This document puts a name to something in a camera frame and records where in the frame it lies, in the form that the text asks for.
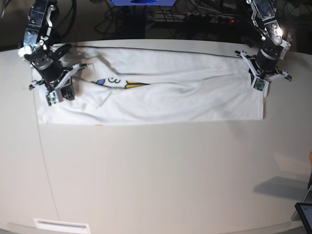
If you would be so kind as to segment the blue robot base block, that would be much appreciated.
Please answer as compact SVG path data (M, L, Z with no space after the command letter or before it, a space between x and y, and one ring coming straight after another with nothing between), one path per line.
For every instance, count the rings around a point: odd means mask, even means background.
M147 5L173 6L176 0L111 0L115 6Z

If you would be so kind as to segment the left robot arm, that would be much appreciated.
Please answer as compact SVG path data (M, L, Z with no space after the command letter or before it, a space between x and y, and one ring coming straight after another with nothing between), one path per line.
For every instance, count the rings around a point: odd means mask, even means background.
M262 75L273 73L291 47L292 37L284 34L276 14L273 0L247 0L251 7L251 20L261 35L262 45L255 56L255 64Z

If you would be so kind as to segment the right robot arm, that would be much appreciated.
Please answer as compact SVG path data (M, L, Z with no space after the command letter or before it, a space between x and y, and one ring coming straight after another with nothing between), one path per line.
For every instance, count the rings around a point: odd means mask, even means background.
M29 9L28 24L18 48L18 55L39 74L39 79L32 80L29 90L42 88L50 106L64 99L75 99L72 84L75 69L65 67L61 62L61 58L70 51L71 45L65 44L55 51L51 49L60 40L54 27L58 16L56 0L36 0Z

